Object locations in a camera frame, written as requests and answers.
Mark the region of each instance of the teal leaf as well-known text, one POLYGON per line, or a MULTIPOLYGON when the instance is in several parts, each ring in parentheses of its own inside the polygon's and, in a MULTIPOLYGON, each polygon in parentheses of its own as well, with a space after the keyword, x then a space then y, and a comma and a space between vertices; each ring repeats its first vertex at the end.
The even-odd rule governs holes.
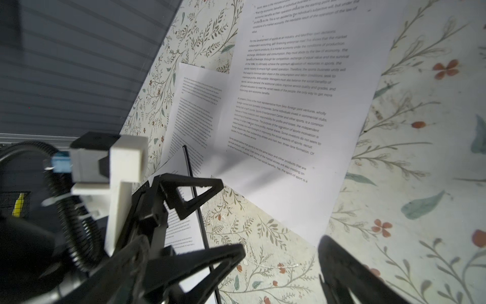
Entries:
POLYGON ((378 91, 375 92, 375 96, 373 96, 373 99, 382 96, 383 94, 385 94, 386 91, 388 91, 389 89, 393 88, 397 84, 398 84, 398 82, 397 83, 393 83, 391 85, 386 85, 386 87, 379 89, 378 91))
POLYGON ((476 115, 478 124, 476 126, 476 138, 472 142, 471 152, 486 154, 486 123, 485 120, 476 115))
POLYGON ((254 281, 253 284, 251 285, 253 287, 253 289, 257 288, 258 286, 260 286, 260 284, 263 283, 263 281, 254 281))
POLYGON ((360 182, 360 183, 363 183, 363 184, 371 184, 371 185, 376 186, 376 184, 373 183, 369 178, 364 177, 364 176, 359 175, 359 174, 346 172, 346 177, 344 177, 344 179, 350 179, 350 180, 353 180, 355 182, 360 182))
POLYGON ((221 50, 221 54, 224 53, 224 52, 228 52, 229 50, 231 50, 235 45, 234 44, 229 44, 227 46, 225 46, 222 50, 221 50))
POLYGON ((238 275, 235 278, 235 290, 240 289, 240 279, 238 279, 238 275))
POLYGON ((401 208, 401 212, 407 219, 418 219, 432 211, 444 196, 445 191, 442 190, 439 194, 433 197, 422 199, 414 199, 401 208))

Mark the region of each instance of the black clipboard edge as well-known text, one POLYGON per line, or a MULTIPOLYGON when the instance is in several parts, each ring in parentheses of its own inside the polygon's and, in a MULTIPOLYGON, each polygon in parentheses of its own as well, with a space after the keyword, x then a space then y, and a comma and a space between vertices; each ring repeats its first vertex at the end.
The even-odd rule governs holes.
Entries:
MULTIPOLYGON (((191 161, 189 160, 189 152, 187 151, 187 146, 183 145, 182 148, 184 149, 184 156, 186 157, 187 167, 189 168, 189 175, 190 175, 190 177, 194 177, 192 175, 191 161)), ((194 194, 194 197, 197 196, 196 187, 192 187, 192 193, 194 194)), ((197 208, 197 217, 199 218, 199 226, 201 228, 201 234, 203 235, 204 248, 207 249, 207 248, 209 248, 208 236, 206 235, 206 228, 204 228, 204 220, 203 220, 203 216, 201 215, 201 209, 200 208, 197 208)), ((209 266, 209 271, 211 272, 213 270, 214 270, 214 267, 209 266)), ((221 296, 219 294, 219 288, 218 287, 216 287, 216 289, 214 290, 214 294, 216 296, 216 302, 218 304, 221 304, 221 296)))

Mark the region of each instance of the gray corrugated wall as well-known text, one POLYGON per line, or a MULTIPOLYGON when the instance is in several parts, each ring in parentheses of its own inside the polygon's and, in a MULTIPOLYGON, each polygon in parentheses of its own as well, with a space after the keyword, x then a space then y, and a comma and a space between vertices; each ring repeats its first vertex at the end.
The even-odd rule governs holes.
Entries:
POLYGON ((118 133, 179 4, 1 0, 0 132, 118 133))

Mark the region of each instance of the yellow object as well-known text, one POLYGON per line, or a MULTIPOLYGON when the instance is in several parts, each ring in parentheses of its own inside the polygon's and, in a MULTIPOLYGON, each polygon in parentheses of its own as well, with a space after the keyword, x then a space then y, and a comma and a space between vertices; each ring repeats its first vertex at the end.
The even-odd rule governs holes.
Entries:
POLYGON ((20 217, 20 212, 22 211, 22 207, 24 206, 24 194, 21 193, 17 200, 15 201, 14 211, 12 215, 15 217, 20 217))

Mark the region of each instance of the table surface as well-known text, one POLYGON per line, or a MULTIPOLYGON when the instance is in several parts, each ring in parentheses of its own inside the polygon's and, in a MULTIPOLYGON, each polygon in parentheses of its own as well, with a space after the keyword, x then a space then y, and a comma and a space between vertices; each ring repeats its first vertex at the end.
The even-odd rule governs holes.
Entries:
MULTIPOLYGON (((149 138, 147 176, 160 166, 178 63, 229 73, 242 9, 183 0, 122 129, 149 138)), ((409 2, 328 224, 411 303, 486 295, 485 9, 409 2)), ((210 246, 247 253, 220 285, 223 303, 325 303, 316 249, 300 236, 228 187, 202 213, 210 246)))

